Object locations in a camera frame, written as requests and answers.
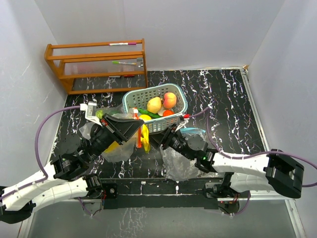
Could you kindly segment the green custard apple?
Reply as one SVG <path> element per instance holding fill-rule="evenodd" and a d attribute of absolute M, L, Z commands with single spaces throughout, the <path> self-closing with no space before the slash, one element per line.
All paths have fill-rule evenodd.
<path fill-rule="evenodd" d="M 96 117 L 101 120 L 104 116 L 104 114 L 106 114 L 106 111 L 105 110 L 102 110 L 102 109 L 99 109 L 96 111 Z"/>

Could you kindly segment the yellow bananas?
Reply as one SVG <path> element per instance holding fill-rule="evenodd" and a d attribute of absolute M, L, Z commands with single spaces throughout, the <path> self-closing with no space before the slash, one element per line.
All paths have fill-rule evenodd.
<path fill-rule="evenodd" d="M 147 128 L 146 125 L 143 125 L 141 127 L 141 134 L 138 135 L 138 141 L 141 142 L 144 150 L 146 153 L 149 153 L 151 146 L 150 146 L 150 142 L 149 142 L 149 130 Z M 117 142 L 113 142 L 106 150 L 105 153 L 110 153 L 112 151 L 114 151 L 117 147 L 119 146 L 119 144 Z"/>

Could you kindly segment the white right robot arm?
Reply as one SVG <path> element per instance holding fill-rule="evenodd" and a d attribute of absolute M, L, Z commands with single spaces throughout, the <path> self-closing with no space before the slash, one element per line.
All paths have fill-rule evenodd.
<path fill-rule="evenodd" d="M 222 183 L 206 185 L 205 193 L 214 198 L 234 197 L 250 190 L 275 191 L 289 198 L 300 198 L 304 166 L 277 151 L 244 159 L 231 154 L 225 157 L 199 135 L 184 136 L 168 128 L 149 135 L 156 148 L 171 148 L 185 158 L 195 161 L 204 173 L 223 173 Z"/>

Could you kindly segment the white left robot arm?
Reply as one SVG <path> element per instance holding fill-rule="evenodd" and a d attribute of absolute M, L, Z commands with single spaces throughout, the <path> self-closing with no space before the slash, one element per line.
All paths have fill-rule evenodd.
<path fill-rule="evenodd" d="M 40 170 L 11 187 L 0 188 L 0 220 L 15 224 L 51 204 L 71 198 L 100 196 L 104 189 L 96 174 L 84 172 L 112 143 L 122 145 L 142 127 L 142 119 L 118 119 L 103 116 L 92 126 L 90 139 L 69 134 L 61 154 Z"/>

